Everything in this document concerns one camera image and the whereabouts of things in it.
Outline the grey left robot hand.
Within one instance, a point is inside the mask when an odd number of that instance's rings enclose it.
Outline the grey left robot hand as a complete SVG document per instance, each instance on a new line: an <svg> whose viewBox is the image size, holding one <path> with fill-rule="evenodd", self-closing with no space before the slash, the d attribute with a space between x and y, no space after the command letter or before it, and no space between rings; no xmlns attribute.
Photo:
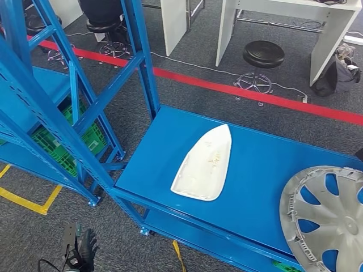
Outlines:
<svg viewBox="0 0 363 272"><path fill-rule="evenodd" d="M85 231L77 249L72 249L66 264L70 271L94 271L94 258L98 249L95 232Z"/></svg>

